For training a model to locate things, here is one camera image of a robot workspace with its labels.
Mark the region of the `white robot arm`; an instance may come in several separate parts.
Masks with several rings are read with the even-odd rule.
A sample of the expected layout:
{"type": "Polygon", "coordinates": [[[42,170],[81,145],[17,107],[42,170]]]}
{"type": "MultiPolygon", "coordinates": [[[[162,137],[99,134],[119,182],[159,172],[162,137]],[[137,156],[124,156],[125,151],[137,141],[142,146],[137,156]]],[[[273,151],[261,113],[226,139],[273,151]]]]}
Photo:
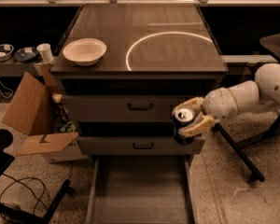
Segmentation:
{"type": "Polygon", "coordinates": [[[280,108],[280,64],[266,63],[253,80],[210,91],[176,106],[175,133],[190,138],[205,133],[222,120],[244,113],[265,113],[280,108]]]}

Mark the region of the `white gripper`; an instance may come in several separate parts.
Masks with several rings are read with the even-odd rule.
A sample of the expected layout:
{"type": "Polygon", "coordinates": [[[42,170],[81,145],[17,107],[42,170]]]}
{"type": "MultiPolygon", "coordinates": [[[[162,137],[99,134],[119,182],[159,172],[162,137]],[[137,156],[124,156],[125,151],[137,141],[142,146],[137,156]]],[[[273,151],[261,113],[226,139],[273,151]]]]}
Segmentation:
{"type": "Polygon", "coordinates": [[[238,115],[238,105],[231,91],[226,88],[210,91],[204,98],[191,98],[177,105],[173,112],[184,107],[191,108],[198,114],[192,124],[179,129],[178,133],[186,138],[205,133],[216,123],[233,119],[238,115]]]}

